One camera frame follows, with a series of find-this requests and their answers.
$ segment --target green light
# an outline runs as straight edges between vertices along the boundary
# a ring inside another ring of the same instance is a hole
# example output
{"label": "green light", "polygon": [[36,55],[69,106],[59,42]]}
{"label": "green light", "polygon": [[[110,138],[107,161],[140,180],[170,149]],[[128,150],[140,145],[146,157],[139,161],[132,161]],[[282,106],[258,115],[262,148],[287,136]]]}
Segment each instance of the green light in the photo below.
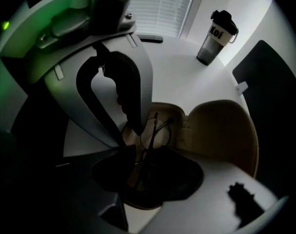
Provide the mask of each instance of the green light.
{"label": "green light", "polygon": [[2,29],[3,30],[7,29],[8,26],[9,26],[9,22],[8,21],[5,21],[5,22],[2,23]]}

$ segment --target water bottle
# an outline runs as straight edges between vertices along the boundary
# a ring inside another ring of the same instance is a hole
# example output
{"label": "water bottle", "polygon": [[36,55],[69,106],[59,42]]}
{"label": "water bottle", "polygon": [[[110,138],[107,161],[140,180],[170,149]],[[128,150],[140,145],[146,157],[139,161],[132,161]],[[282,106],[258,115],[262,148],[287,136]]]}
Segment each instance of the water bottle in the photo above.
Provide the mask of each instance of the water bottle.
{"label": "water bottle", "polygon": [[215,59],[234,35],[235,39],[230,43],[235,42],[239,33],[239,29],[227,11],[216,10],[212,13],[211,19],[213,19],[212,26],[197,54],[197,59],[205,65],[209,65]]}

